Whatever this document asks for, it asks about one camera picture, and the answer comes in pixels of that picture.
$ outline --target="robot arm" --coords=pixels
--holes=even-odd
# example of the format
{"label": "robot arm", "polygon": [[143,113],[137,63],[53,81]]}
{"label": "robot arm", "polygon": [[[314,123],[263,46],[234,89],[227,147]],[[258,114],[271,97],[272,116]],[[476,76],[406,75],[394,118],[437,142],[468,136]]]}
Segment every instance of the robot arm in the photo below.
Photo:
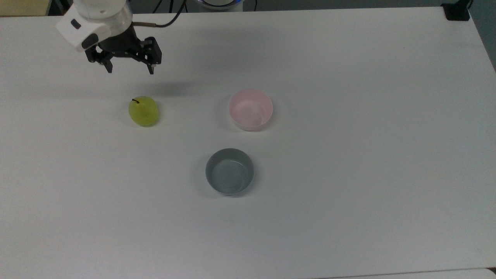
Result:
{"label": "robot arm", "polygon": [[162,61],[154,37],[140,41],[136,36],[126,0],[74,0],[57,23],[57,29],[76,50],[86,53],[89,62],[104,65],[109,73],[113,68],[112,57],[143,62],[150,74]]}

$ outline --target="bowl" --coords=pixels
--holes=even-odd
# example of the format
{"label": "bowl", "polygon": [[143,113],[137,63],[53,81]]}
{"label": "bowl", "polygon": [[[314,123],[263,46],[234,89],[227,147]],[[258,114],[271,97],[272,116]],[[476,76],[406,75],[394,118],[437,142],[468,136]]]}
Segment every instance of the bowl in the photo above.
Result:
{"label": "bowl", "polygon": [[229,115],[236,125],[245,131],[263,128],[272,116],[272,100],[264,92],[245,89],[234,94],[229,100]]}
{"label": "bowl", "polygon": [[251,183],[254,175],[253,163],[243,151],[227,148],[210,157],[205,175],[212,188],[230,196],[243,191]]}

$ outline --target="table surface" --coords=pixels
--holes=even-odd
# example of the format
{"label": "table surface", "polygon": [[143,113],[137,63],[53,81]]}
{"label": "table surface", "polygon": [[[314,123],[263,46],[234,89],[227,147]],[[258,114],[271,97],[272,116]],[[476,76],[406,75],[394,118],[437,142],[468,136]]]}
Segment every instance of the table surface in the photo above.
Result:
{"label": "table surface", "polygon": [[52,0],[0,0],[0,16],[47,15]]}
{"label": "table surface", "polygon": [[[86,61],[0,18],[3,278],[308,279],[496,266],[496,74],[442,8],[182,14],[163,63]],[[166,22],[171,15],[136,15]],[[229,97],[266,91],[244,132]],[[131,98],[161,110],[150,128]],[[254,161],[240,196],[204,167]]]}
{"label": "table surface", "polygon": [[487,269],[458,270],[443,272],[425,272],[367,277],[347,277],[348,279],[496,279],[496,275]]}

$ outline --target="gray bowl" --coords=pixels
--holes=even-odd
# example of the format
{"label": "gray bowl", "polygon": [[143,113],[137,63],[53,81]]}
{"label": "gray bowl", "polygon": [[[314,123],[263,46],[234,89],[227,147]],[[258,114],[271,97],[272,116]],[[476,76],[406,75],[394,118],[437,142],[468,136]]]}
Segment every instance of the gray bowl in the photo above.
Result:
{"label": "gray bowl", "polygon": [[241,150],[227,148],[210,157],[205,168],[208,183],[224,195],[237,194],[253,179],[253,163]]}

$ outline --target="pink bowl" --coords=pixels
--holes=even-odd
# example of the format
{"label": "pink bowl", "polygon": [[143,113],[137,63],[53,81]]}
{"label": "pink bowl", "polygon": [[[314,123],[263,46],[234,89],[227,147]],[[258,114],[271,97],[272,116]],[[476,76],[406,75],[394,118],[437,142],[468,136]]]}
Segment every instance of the pink bowl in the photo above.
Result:
{"label": "pink bowl", "polygon": [[274,110],[269,96],[256,89],[245,89],[234,94],[228,107],[236,125],[245,131],[261,129]]}

